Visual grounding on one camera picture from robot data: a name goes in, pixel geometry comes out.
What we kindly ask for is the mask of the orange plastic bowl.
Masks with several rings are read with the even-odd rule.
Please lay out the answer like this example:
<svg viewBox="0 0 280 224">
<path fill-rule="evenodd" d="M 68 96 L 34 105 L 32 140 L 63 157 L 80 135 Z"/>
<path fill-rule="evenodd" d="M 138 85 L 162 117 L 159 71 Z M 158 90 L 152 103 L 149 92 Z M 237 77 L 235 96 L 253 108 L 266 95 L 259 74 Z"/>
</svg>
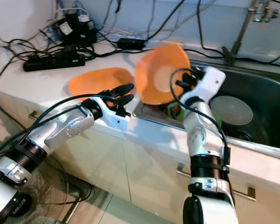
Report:
<svg viewBox="0 0 280 224">
<path fill-rule="evenodd" d="M 159 45 L 136 62 L 134 85 L 138 98 L 147 105 L 174 101 L 169 79 L 176 69 L 190 68 L 190 60 L 180 45 Z"/>
</svg>

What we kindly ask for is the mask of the beige kitchen cabinet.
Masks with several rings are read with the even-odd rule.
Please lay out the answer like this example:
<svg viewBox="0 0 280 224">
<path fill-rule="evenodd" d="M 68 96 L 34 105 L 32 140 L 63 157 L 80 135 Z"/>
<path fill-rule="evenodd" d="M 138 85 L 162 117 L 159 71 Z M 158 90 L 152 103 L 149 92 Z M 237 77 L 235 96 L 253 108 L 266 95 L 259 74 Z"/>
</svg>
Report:
<svg viewBox="0 0 280 224">
<path fill-rule="evenodd" d="M 230 147 L 232 187 L 257 191 L 257 201 L 235 194 L 239 222 L 280 224 L 280 159 Z M 182 221 L 189 194 L 189 178 L 176 173 L 179 162 L 189 172 L 183 130 L 133 117 L 124 133 L 97 121 L 53 155 L 72 175 L 168 221 Z"/>
</svg>

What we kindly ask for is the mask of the green plate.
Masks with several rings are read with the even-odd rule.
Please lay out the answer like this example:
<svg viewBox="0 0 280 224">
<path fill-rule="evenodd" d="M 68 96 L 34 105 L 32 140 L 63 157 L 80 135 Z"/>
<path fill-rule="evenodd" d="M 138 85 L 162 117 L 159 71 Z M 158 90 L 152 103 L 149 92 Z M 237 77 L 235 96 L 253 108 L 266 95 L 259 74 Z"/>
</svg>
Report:
<svg viewBox="0 0 280 224">
<path fill-rule="evenodd" d="M 167 105 L 160 105 L 159 109 L 169 118 L 175 119 L 176 121 L 183 121 L 184 110 L 181 105 L 177 102 L 171 102 Z"/>
</svg>

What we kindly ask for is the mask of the black power adapter brick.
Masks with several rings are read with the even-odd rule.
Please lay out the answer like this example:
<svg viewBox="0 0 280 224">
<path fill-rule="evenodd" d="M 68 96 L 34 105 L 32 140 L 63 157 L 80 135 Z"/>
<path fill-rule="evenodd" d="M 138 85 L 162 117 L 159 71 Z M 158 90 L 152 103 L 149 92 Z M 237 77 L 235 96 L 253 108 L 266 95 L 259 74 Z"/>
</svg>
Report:
<svg viewBox="0 0 280 224">
<path fill-rule="evenodd" d="M 116 41 L 116 46 L 122 50 L 143 50 L 146 47 L 146 43 L 145 39 L 119 38 Z"/>
</svg>

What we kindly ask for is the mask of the white bowl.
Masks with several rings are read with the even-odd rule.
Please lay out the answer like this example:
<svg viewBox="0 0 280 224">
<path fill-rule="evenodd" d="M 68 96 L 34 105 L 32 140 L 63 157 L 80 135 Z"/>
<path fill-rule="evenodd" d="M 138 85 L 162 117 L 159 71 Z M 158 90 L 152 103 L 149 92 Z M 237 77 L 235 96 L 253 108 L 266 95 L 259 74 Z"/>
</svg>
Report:
<svg viewBox="0 0 280 224">
<path fill-rule="evenodd" d="M 251 107 L 232 96 L 218 96 L 212 99 L 210 108 L 223 122 L 230 125 L 244 126 L 253 119 Z"/>
</svg>

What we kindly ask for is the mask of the metal faucet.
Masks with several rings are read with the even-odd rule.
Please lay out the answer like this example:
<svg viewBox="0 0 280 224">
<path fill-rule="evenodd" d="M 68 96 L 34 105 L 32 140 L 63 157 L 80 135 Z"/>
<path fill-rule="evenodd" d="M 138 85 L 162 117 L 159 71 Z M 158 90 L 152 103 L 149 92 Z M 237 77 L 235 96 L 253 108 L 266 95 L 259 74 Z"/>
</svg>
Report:
<svg viewBox="0 0 280 224">
<path fill-rule="evenodd" d="M 259 61 L 253 58 L 240 58 L 238 57 L 238 53 L 242 46 L 243 38 L 250 23 L 269 23 L 272 19 L 277 18 L 279 10 L 271 7 L 271 2 L 272 0 L 251 0 L 247 7 L 247 12 L 238 36 L 234 41 L 231 50 L 227 49 L 227 47 L 222 47 L 224 64 L 234 65 L 236 64 L 236 61 L 267 64 L 266 62 Z"/>
</svg>

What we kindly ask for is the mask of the black power strip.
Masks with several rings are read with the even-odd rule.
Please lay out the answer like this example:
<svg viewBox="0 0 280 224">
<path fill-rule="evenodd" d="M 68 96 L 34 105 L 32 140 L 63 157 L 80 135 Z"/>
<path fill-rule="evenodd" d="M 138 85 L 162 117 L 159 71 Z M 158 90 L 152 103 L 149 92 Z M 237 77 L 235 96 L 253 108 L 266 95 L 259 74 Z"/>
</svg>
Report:
<svg viewBox="0 0 280 224">
<path fill-rule="evenodd" d="M 50 69 L 64 69 L 85 66 L 89 56 L 78 52 L 76 46 L 66 45 L 53 53 L 35 54 L 30 56 L 22 65 L 25 72 L 37 72 Z"/>
</svg>

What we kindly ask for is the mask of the black charger cluster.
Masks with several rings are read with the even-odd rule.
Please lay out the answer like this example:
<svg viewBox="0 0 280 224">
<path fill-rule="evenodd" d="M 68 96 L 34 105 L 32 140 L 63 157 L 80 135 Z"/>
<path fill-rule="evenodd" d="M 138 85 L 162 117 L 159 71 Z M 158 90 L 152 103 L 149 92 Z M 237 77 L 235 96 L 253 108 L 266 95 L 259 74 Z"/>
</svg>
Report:
<svg viewBox="0 0 280 224">
<path fill-rule="evenodd" d="M 57 39 L 66 45 L 89 47 L 97 42 L 97 30 L 87 14 L 65 14 L 52 24 Z"/>
</svg>

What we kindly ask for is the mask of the stainless steel sink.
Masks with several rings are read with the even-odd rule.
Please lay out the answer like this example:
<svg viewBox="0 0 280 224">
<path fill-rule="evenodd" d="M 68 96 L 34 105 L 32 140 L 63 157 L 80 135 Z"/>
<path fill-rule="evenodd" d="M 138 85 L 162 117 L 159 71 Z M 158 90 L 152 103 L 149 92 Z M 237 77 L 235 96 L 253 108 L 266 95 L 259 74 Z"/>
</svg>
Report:
<svg viewBox="0 0 280 224">
<path fill-rule="evenodd" d="M 196 68 L 212 66 L 223 71 L 227 77 L 214 98 L 232 96 L 253 111 L 252 121 L 244 126 L 227 124 L 213 114 L 228 144 L 280 159 L 280 73 L 198 60 L 190 63 Z"/>
</svg>

